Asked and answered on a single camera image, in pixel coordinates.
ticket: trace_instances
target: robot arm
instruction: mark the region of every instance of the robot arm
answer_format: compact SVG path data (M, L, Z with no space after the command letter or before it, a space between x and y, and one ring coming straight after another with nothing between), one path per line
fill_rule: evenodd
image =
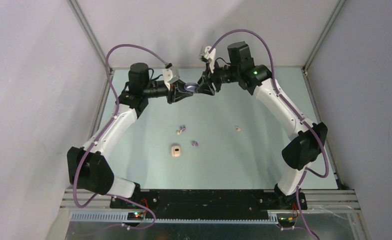
M205 56L202 57L202 60L206 62L207 69L201 80L199 80L201 86L197 91L198 93L215 95L215 92L221 90L223 83L238 82L242 89L247 90L266 105L283 125L291 142L281 152L287 165L276 188L285 196L292 195L305 168L310 166L320 154L320 148L313 134L302 124L302 121L287 106L283 99L286 99L289 104L294 106L301 116L303 116L303 113L295 107L295 104L283 92L278 83L276 83L276 87L280 90L280 94L276 94L271 81L271 72L264 65L254 64L249 46L245 42L237 42L228 46L231 64L224 67L220 67L218 63L215 63L214 67L212 67L212 58L209 57L208 52L210 47L205 47L202 50L204 50L204 53L201 53L201 55ZM306 117L303 119L303 122L312 127L324 145L327 135L325 124L315 124Z
M283 95L290 104L295 106L286 93L281 90L280 94ZM257 86L253 95L268 107L275 118L282 124L288 138L292 141L282 152L287 165L283 176L277 184L277 187L284 195L291 195L296 190L296 186L299 183L305 168L309 167L312 164L311 161L314 161L319 154L316 154L316 152L308 154L310 144L312 144L312 150L317 149L317 146L315 146L316 142L311 138L308 128L302 124L295 113L285 104L283 99L275 93L271 79L263 81L261 86ZM303 116L303 113L301 113L298 108L295 107L295 109ZM325 125L323 123L316 125L311 119L306 117L304 118L304 121L313 127L324 144L327 131ZM301 156L303 151L306 152L306 156Z
M149 79L149 68L145 63L136 63L130 67L129 82L125 84L119 96L119 112L112 124L103 132L98 141L94 140L100 131L81 148L72 147L68 151L71 184L74 182L76 170L83 155L91 145L94 145L85 158L77 187L100 195L131 197L133 192L139 189L139 184L115 176L109 167L108 159L121 135L138 119L148 105L148 98L166 97L167 102L171 104L190 97L194 93L213 96L215 92L221 90L223 83L238 82L242 89L263 102L283 124L291 142L282 151L287 166L276 186L276 191L284 196L295 192L304 169L310 166L320 154L320 148L314 136L285 104L283 97L287 100L289 98L278 84L280 95L275 93L271 83L271 72L264 65L254 64L249 46L245 42L237 42L228 46L231 64L224 67L220 67L214 60L215 49L211 53L208 52L210 47L205 47L203 50L201 59L206 62L206 70L198 83L181 81L178 71L172 64L167 65L163 70L163 81ZM324 145L327 127L323 123L315 124L308 118L303 121L312 126Z

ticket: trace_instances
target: light blue table surface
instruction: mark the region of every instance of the light blue table surface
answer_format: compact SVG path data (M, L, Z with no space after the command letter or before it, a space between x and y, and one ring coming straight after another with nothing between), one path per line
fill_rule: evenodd
M196 82L202 71L179 70L184 82ZM301 70L276 68L276 78L299 109L315 120ZM128 70L115 71L118 94L127 81ZM111 116L114 103L110 91L102 125ZM180 125L186 131L177 135ZM199 146L192 146L192 141ZM231 83L222 85L215 96L196 94L174 104L168 104L165 97L149 99L108 161L117 176L144 189L272 189L284 171L281 150L289 142L268 108L238 83ZM173 144L181 146L180 157L171 156ZM324 173L322 156L311 168ZM336 189L337 185L330 171L325 179L308 174L302 188Z

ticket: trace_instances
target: white wall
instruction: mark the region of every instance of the white wall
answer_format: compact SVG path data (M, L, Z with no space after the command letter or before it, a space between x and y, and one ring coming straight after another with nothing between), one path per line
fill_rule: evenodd
M348 1L308 74L344 183L392 239L392 1Z
M305 64L337 0L80 0L103 50L118 44L138 44L179 67L203 67L202 46L212 45L224 33L250 29L271 48L278 66ZM236 33L217 47L228 59L229 44L246 41L258 64L269 64L263 45L247 33ZM153 56L135 49L119 49L113 67L135 61L162 66Z
M0 0L0 239L43 239L103 68L65 0Z

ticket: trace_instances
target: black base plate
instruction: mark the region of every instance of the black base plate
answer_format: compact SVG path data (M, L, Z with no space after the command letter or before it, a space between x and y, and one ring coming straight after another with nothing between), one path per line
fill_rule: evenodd
M267 210L291 210L296 198L282 197L271 190L172 190L143 189L130 198L148 207L160 219L186 220L266 220ZM302 209L307 209L305 194L299 193ZM116 199L112 209L134 209L135 206Z

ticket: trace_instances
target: beige small object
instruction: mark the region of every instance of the beige small object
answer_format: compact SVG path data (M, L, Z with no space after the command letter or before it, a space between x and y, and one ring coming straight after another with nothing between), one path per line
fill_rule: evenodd
M174 157L180 156L180 155L181 155L181 147L178 146L178 145L172 146L172 148L171 148L171 154L172 154L172 156L174 156Z

